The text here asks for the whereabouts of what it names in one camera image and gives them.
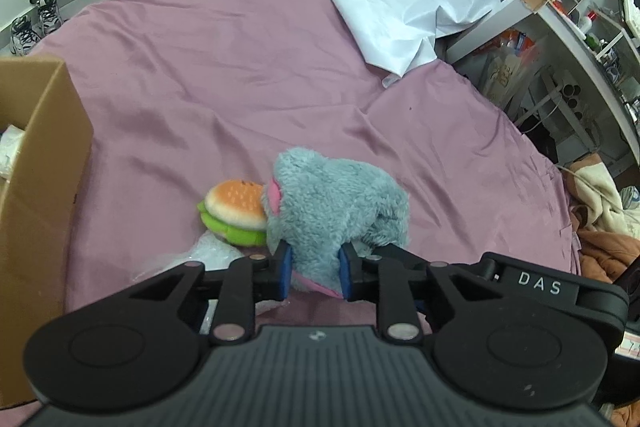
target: white desk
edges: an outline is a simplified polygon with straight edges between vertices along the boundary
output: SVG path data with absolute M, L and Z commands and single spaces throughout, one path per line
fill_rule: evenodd
M 447 62 L 449 64 L 457 62 L 460 58 L 478 48 L 478 46 L 493 39 L 506 29 L 515 26 L 532 13 L 536 13 L 545 22 L 546 26 L 564 42 L 567 51 L 576 58 L 580 67 L 584 70 L 585 77 L 590 79 L 598 89 L 611 114 L 620 126 L 636 164 L 640 164 L 640 142 L 636 128 L 630 121 L 626 108 L 609 87 L 609 81 L 604 77 L 591 51 L 575 35 L 554 8 L 548 4 L 544 4 L 537 9 L 536 7 L 532 9 L 530 6 L 531 4 L 528 6 L 524 0 L 503 0 L 495 10 L 463 32 L 448 47 L 446 52 Z

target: black round disc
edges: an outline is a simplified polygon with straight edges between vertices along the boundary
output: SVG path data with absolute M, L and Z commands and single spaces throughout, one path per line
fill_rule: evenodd
M 476 399 L 531 411 L 591 400 L 607 350 L 582 322 L 527 299 L 504 298 L 469 303 L 436 335 L 434 359 Z
M 116 412 L 166 396 L 198 358 L 197 335 L 175 311 L 127 299 L 44 326 L 27 343 L 24 367 L 32 386 L 57 407 Z

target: burger plush toy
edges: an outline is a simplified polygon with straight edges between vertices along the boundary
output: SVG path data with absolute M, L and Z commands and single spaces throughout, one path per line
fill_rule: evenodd
M 267 216 L 260 195 L 262 185 L 229 180 L 213 187 L 198 204 L 204 225 L 230 245 L 266 245 Z

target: ribbed black plate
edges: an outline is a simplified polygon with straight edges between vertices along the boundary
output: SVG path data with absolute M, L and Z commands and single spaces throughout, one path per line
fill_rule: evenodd
M 532 416 L 478 405 L 441 382 L 420 351 L 370 327 L 264 327 L 214 350 L 173 396 L 118 415 L 45 407 L 29 427 L 606 427 L 587 405 Z

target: stuffed toy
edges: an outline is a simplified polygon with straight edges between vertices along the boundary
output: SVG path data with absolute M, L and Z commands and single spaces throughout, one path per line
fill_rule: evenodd
M 292 246 L 299 289 L 340 297 L 338 250 L 352 242 L 358 255 L 408 241 L 409 199 L 385 171 L 302 148 L 276 159 L 262 192 L 266 239 L 273 253 L 281 239 Z
M 200 219 L 216 236 L 238 247 L 266 244 L 267 217 L 262 210 L 262 185 L 228 180 L 213 187 L 198 204 Z

